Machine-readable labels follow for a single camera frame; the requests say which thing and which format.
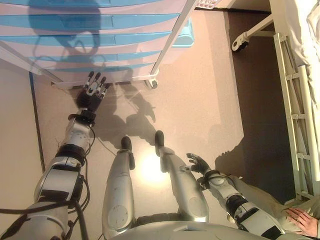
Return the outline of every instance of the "beige floor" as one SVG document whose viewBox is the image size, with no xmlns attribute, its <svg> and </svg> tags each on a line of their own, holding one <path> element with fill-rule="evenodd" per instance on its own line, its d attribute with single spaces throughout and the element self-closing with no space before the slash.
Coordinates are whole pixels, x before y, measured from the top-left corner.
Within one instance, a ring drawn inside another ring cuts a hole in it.
<svg viewBox="0 0 320 240">
<path fill-rule="evenodd" d="M 158 88 L 142 82 L 114 85 L 103 100 L 94 127 L 98 139 L 88 156 L 91 201 L 85 210 L 90 239 L 102 233 L 101 212 L 106 180 L 121 137 L 132 140 L 136 168 L 131 172 L 136 216 L 176 212 L 168 174 L 160 172 L 153 136 L 165 134 L 165 143 L 188 161 L 186 153 L 202 156 L 214 168 L 222 152 L 243 138 L 238 94 L 224 13 L 192 14 L 195 44 L 174 64 L 162 65 Z M 77 111 L 73 95 L 36 77 L 36 102 L 45 162 L 64 138 L 68 115 Z M 210 222 L 227 226 L 227 214 L 211 194 L 205 196 Z M 72 239 L 80 239 L 79 228 Z"/>
</svg>

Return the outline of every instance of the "black cable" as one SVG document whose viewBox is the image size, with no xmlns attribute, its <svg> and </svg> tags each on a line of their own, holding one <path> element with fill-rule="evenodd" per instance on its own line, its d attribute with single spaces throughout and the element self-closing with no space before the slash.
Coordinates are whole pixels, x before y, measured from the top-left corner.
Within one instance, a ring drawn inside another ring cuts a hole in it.
<svg viewBox="0 0 320 240">
<path fill-rule="evenodd" d="M 89 183 L 88 183 L 88 160 L 87 160 L 87 155 L 90 153 L 91 151 L 91 147 L 92 145 L 95 143 L 95 140 L 96 140 L 96 133 L 95 131 L 92 129 L 91 126 L 89 126 L 92 134 L 93 134 L 93 140 L 92 140 L 92 143 L 89 144 L 89 148 L 88 150 L 85 152 L 85 157 L 84 157 L 84 162 L 85 162 L 85 177 L 84 177 L 84 183 L 85 183 L 85 186 L 86 186 L 86 197 L 83 201 L 83 203 L 81 204 L 80 207 L 82 207 L 82 212 L 87 208 L 88 204 L 89 204 L 89 201 L 90 201 L 90 187 L 89 187 Z M 77 221 L 79 221 L 80 218 L 79 216 L 74 220 L 74 222 L 69 226 L 70 229 L 69 231 L 67 232 L 66 234 L 66 239 L 70 239 L 71 235 L 72 235 L 72 232 L 74 230 L 74 227 L 77 223 Z"/>
<path fill-rule="evenodd" d="M 88 197 L 88 194 L 90 194 L 88 182 L 86 180 L 84 180 L 83 182 L 84 182 L 85 187 L 86 187 L 86 196 L 85 196 L 85 199 L 84 199 L 83 203 L 81 203 L 81 205 L 80 205 L 81 207 L 83 207 L 86 204 L 86 202 L 88 201 L 88 199 L 90 199 L 90 197 Z M 68 211 L 68 214 L 73 214 L 75 212 L 76 212 L 76 210 L 74 209 L 74 210 Z"/>
<path fill-rule="evenodd" d="M 47 210 L 51 210 L 51 209 L 56 209 L 56 208 L 61 208 L 64 206 L 70 206 L 70 205 L 73 205 L 75 207 L 75 210 L 78 215 L 75 223 L 79 220 L 80 230 L 81 230 L 81 239 L 82 240 L 89 240 L 84 213 L 83 213 L 83 211 L 77 201 L 73 201 L 73 200 L 62 201 L 62 202 L 49 204 L 46 206 L 40 206 L 40 207 L 29 208 L 29 209 L 4 209 L 4 208 L 0 208 L 0 214 L 34 214 L 34 213 L 47 211 Z"/>
<path fill-rule="evenodd" d="M 104 235 L 104 234 L 103 234 L 103 233 L 101 233 L 100 237 L 99 237 L 97 240 L 100 240 L 100 239 L 101 239 L 101 237 L 102 237 L 103 235 Z"/>
<path fill-rule="evenodd" d="M 93 140 L 92 140 L 92 143 L 89 144 L 88 150 L 85 152 L 85 155 L 86 155 L 86 156 L 90 153 L 91 147 L 92 147 L 92 145 L 95 143 L 95 140 L 96 140 L 96 133 L 95 133 L 95 131 L 92 129 L 91 126 L 88 126 L 88 127 L 90 128 L 90 130 L 91 130 L 91 132 L 92 132 L 92 134 L 93 134 Z"/>
</svg>

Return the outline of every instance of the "white basket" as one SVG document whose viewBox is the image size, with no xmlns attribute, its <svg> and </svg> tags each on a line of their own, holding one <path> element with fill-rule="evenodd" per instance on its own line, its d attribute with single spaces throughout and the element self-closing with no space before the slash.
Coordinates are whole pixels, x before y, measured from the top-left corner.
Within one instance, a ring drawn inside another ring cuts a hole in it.
<svg viewBox="0 0 320 240">
<path fill-rule="evenodd" d="M 197 8 L 202 9 L 213 9 L 221 0 L 199 0 L 197 3 Z"/>
</svg>

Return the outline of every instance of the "robot leg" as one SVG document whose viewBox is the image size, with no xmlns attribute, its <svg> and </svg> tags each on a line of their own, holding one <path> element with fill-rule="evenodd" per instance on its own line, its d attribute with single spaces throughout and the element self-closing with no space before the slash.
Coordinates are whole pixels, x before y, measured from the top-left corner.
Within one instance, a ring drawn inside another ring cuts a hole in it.
<svg viewBox="0 0 320 240">
<path fill-rule="evenodd" d="M 185 221 L 208 222 L 209 208 L 200 186 L 186 164 L 175 152 L 164 146 L 162 131 L 155 133 L 155 151 L 160 157 L 161 171 L 170 174 L 173 195 Z"/>
<path fill-rule="evenodd" d="M 134 193 L 130 170 L 135 168 L 131 141 L 125 136 L 112 163 L 106 182 L 102 209 L 102 231 L 106 239 L 132 227 L 135 219 Z"/>
</svg>

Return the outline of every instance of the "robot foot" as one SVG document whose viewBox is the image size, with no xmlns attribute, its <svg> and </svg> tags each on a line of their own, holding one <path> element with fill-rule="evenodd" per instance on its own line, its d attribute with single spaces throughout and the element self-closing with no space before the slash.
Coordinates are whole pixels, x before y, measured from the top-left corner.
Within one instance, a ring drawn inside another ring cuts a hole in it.
<svg viewBox="0 0 320 240">
<path fill-rule="evenodd" d="M 159 149 L 165 146 L 165 136 L 164 133 L 160 130 L 156 131 L 154 135 L 154 146 L 156 155 L 160 157 Z"/>
<path fill-rule="evenodd" d="M 135 169 L 135 167 L 136 167 L 135 157 L 134 157 L 134 154 L 132 153 L 132 143 L 131 143 L 131 140 L 128 136 L 124 136 L 121 139 L 121 148 L 122 148 L 122 150 L 128 150 L 128 152 L 129 152 L 129 157 L 130 157 L 129 168 L 130 168 L 130 170 Z"/>
</svg>

